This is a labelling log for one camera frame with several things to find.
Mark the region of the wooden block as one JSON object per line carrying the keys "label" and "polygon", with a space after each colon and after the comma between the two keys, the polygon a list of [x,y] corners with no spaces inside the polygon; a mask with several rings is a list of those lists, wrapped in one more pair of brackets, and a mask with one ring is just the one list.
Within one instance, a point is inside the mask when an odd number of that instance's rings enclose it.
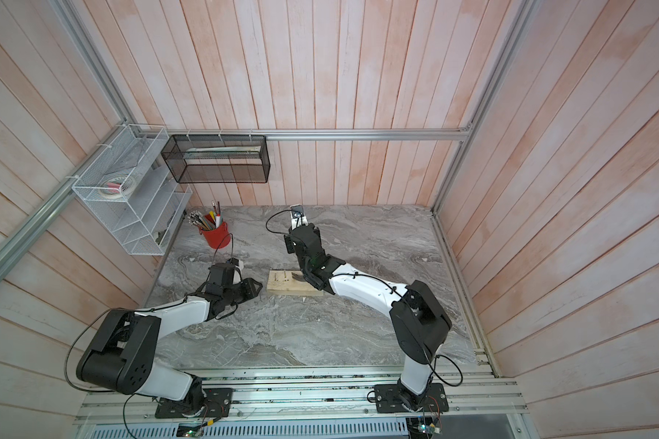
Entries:
{"label": "wooden block", "polygon": [[267,292],[276,296],[324,296],[325,293],[305,281],[302,272],[272,270],[267,278]]}

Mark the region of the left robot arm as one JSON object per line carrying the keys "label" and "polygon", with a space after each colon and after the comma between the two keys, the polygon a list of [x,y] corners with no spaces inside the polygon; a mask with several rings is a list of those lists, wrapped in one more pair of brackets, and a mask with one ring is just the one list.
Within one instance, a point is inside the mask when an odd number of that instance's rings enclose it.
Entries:
{"label": "left robot arm", "polygon": [[180,300],[104,314],[76,367],[76,377],[108,391],[158,399],[165,415],[194,417],[208,407],[201,378],[156,359],[159,340],[186,327],[222,320],[259,296],[263,284],[243,278],[241,263],[215,263],[203,284]]}

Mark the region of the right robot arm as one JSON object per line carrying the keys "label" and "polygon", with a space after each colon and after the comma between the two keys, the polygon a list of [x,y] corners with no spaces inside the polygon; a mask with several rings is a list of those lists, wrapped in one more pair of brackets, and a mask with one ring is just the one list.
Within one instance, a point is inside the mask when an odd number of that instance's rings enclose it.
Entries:
{"label": "right robot arm", "polygon": [[409,411],[422,408],[434,388],[438,350],[452,328],[429,286],[421,281],[391,283],[327,254],[320,229],[307,221],[292,221],[284,239],[287,251],[297,256],[306,282],[320,291],[367,305],[390,319],[405,363],[397,384],[375,387],[376,401],[397,402]]}

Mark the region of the red pen cup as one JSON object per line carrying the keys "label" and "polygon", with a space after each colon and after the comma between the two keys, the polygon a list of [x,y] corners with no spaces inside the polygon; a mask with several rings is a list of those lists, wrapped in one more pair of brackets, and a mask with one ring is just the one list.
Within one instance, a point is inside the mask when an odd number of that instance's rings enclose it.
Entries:
{"label": "red pen cup", "polygon": [[199,234],[201,234],[206,243],[208,243],[208,245],[214,250],[220,250],[227,247],[232,241],[232,235],[229,232],[226,221],[223,221],[221,225],[214,230],[199,230]]}

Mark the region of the pens and pencils bundle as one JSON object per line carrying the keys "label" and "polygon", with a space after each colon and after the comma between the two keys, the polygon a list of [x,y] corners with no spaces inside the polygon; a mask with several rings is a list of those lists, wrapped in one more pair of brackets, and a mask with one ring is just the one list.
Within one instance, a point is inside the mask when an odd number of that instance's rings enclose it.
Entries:
{"label": "pens and pencils bundle", "polygon": [[207,213],[201,210],[191,210],[186,214],[189,223],[197,227],[201,232],[211,232],[221,227],[223,218],[219,203],[214,203],[212,209]]}

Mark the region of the black mesh basket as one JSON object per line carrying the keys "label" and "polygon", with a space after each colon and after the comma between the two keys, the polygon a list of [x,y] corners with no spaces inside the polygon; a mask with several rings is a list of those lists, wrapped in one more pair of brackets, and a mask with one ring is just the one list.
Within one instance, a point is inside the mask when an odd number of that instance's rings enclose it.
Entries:
{"label": "black mesh basket", "polygon": [[264,184],[271,168],[263,135],[172,135],[161,157],[184,184]]}

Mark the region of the tape roll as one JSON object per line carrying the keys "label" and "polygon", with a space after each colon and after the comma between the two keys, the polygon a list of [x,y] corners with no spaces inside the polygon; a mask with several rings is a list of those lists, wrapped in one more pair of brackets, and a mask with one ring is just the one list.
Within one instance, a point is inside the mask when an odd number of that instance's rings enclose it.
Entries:
{"label": "tape roll", "polygon": [[104,184],[98,188],[98,194],[103,199],[122,199],[127,198],[133,191],[135,186],[135,179],[126,175],[112,177],[105,181]]}

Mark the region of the horizontal aluminium rail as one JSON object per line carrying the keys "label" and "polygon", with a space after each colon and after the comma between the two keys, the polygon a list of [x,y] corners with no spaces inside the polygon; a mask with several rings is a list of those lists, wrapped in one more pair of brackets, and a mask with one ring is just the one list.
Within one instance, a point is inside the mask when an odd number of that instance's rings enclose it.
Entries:
{"label": "horizontal aluminium rail", "polygon": [[169,135],[263,136],[268,141],[464,141],[470,136],[466,128],[420,129],[172,129],[159,125],[136,125],[137,133]]}

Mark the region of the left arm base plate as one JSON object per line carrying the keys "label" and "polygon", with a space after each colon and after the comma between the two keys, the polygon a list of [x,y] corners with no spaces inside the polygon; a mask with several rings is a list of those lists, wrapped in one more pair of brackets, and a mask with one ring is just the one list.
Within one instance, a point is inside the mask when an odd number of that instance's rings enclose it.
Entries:
{"label": "left arm base plate", "polygon": [[156,419],[227,417],[232,402],[232,388],[195,389],[181,401],[159,400]]}

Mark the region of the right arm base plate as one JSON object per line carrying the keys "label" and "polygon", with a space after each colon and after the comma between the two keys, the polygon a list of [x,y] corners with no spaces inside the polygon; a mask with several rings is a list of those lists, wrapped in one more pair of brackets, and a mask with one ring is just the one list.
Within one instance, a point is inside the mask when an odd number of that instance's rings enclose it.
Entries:
{"label": "right arm base plate", "polygon": [[440,383],[428,384],[421,394],[413,394],[401,383],[377,384],[373,387],[378,413],[446,413],[450,408],[444,387]]}

